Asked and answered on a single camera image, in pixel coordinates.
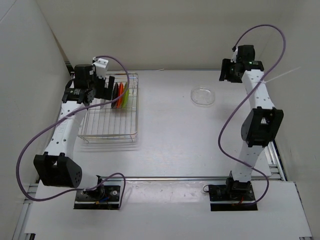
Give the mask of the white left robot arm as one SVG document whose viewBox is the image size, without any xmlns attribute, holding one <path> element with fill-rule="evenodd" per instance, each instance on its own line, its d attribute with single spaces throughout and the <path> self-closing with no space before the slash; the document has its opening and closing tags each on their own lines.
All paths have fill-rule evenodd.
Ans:
<svg viewBox="0 0 320 240">
<path fill-rule="evenodd" d="M 78 188 L 83 172 L 73 160 L 74 146 L 80 125 L 87 113 L 82 110 L 94 99 L 109 100 L 112 88 L 105 87 L 108 60 L 98 59 L 92 64 L 78 64 L 74 77 L 67 83 L 62 96 L 58 124 L 51 141 L 33 164 L 45 186 Z"/>
</svg>

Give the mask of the clear textured glass plate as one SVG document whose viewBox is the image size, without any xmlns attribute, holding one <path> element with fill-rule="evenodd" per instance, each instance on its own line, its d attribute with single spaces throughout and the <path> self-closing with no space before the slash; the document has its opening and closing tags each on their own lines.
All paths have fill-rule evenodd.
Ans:
<svg viewBox="0 0 320 240">
<path fill-rule="evenodd" d="M 214 104 L 216 94 L 212 87 L 197 85 L 190 92 L 192 102 L 199 106 L 208 107 Z"/>
</svg>

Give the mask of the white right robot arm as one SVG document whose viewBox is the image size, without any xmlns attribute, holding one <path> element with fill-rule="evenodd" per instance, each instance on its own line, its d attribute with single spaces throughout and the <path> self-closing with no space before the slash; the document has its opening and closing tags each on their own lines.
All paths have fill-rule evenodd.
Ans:
<svg viewBox="0 0 320 240">
<path fill-rule="evenodd" d="M 230 200 L 244 197 L 250 192 L 256 162 L 265 147 L 275 139 L 284 118 L 284 112 L 277 109 L 270 99 L 263 83 L 264 75 L 264 66 L 255 59 L 253 45 L 234 47 L 232 58 L 222 61 L 219 80 L 243 83 L 246 100 L 250 104 L 250 112 L 240 129 L 242 148 L 224 188 Z"/>
</svg>

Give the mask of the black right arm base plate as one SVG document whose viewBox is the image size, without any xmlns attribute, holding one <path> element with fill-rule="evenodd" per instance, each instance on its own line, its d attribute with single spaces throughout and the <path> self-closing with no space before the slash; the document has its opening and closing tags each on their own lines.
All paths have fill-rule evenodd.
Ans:
<svg viewBox="0 0 320 240">
<path fill-rule="evenodd" d="M 253 187 L 250 186 L 246 193 L 228 193 L 225 184 L 207 184 L 202 188 L 209 194 L 211 212 L 243 212 L 257 211 L 256 198 Z"/>
</svg>

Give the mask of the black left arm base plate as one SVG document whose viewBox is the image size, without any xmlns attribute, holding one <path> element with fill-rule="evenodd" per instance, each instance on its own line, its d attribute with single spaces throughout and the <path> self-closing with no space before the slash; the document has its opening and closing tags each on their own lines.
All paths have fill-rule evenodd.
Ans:
<svg viewBox="0 0 320 240">
<path fill-rule="evenodd" d="M 107 183 L 95 190 L 78 190 L 74 199 L 74 210 L 118 210 L 123 188 L 119 183 Z"/>
</svg>

